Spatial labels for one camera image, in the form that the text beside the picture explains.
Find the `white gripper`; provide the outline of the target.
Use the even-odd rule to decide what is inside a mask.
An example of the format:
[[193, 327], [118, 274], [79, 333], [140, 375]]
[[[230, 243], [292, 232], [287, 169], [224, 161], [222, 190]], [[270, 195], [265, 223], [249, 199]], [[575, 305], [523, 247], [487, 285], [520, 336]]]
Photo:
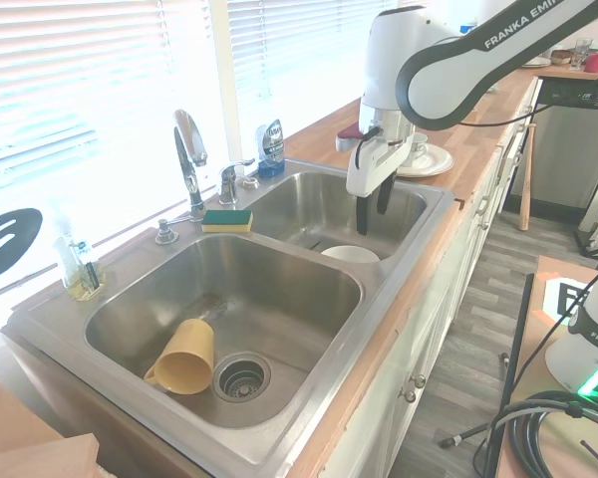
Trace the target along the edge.
[[346, 188], [356, 198], [357, 232], [368, 234], [371, 195], [380, 185], [377, 212], [385, 215], [396, 181], [396, 171], [408, 159], [414, 136], [391, 145], [379, 131], [364, 139], [353, 150], [347, 172]]

